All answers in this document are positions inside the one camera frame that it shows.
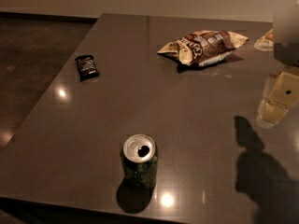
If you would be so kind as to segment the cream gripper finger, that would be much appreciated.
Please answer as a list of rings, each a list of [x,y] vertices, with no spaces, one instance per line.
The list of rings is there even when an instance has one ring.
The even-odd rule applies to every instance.
[[[277,125],[299,101],[299,67],[288,66],[278,75],[270,75],[263,88],[256,122],[262,128]]]

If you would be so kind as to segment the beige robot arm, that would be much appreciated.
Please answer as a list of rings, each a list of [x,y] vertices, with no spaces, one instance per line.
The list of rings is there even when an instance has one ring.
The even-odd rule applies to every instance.
[[[273,27],[254,48],[273,52],[276,61],[285,64],[264,84],[263,99],[257,110],[256,122],[263,128],[277,125],[299,101],[299,6],[279,7],[274,12]]]

